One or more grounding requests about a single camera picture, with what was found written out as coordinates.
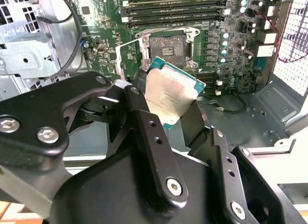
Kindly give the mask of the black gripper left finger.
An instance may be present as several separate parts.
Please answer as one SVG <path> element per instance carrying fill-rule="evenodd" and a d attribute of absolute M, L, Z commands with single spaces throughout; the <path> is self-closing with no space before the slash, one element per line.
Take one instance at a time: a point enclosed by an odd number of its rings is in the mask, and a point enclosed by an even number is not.
<path fill-rule="evenodd" d="M 134 86 L 119 88 L 87 72 L 2 101 L 0 119 L 0 188 L 33 211 L 48 211 L 71 178 L 62 162 L 69 134 L 91 121 L 112 126 L 116 147 L 132 136 L 124 148 L 138 149 L 147 181 L 164 208 L 176 211 L 188 201 L 160 120 Z"/>

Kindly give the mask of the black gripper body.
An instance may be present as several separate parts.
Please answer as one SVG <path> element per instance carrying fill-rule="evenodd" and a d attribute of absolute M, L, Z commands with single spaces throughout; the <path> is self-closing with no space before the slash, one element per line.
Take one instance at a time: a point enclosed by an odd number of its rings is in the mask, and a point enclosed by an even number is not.
<path fill-rule="evenodd" d="M 186 206 L 168 211 L 131 147 L 71 177 L 57 192 L 54 224 L 222 224 L 224 217 L 210 194 L 207 165 L 174 152 L 188 188 Z"/>

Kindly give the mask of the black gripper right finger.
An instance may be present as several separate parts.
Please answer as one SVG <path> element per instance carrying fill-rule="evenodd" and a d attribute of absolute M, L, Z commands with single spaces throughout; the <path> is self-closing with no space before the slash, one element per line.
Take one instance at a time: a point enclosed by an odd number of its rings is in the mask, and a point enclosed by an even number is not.
<path fill-rule="evenodd" d="M 181 118 L 189 157 L 181 162 L 195 224 L 288 224 L 290 201 L 246 148 L 229 149 L 195 101 Z"/>

